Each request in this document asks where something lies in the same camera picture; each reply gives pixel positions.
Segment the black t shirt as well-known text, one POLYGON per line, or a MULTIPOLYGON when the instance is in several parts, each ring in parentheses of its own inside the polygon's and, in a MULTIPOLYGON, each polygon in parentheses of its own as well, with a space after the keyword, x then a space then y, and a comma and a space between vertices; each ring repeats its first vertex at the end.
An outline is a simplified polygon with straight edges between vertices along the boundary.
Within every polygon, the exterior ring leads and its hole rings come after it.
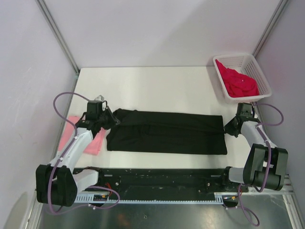
POLYGON ((127 152, 226 155, 220 115, 118 109, 120 124, 108 133, 107 150, 127 152))

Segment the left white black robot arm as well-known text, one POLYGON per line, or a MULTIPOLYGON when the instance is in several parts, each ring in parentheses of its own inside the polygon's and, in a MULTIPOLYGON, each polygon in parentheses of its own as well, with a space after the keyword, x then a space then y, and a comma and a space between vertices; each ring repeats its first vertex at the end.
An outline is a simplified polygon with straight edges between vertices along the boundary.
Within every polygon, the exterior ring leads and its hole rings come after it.
POLYGON ((36 169, 36 198, 49 205, 70 207, 79 192, 92 187, 99 191, 105 186, 105 178, 95 169, 85 168, 74 174, 76 163, 85 148, 104 129, 117 126, 120 121, 113 115, 107 101, 91 100, 87 110, 76 123, 68 121, 74 133, 63 150, 47 165, 36 169))

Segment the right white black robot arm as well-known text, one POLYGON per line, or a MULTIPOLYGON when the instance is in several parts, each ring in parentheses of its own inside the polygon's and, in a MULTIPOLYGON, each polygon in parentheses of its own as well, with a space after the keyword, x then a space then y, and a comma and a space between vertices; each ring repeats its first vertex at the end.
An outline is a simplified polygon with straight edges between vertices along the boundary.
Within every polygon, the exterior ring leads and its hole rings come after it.
POLYGON ((279 191, 284 185, 288 151, 279 148, 263 130, 263 123, 254 116, 254 106, 239 103, 235 117, 225 126, 226 134, 246 138, 251 147, 244 167, 226 167, 220 187, 232 191, 237 183, 254 187, 258 192, 264 189, 279 191))

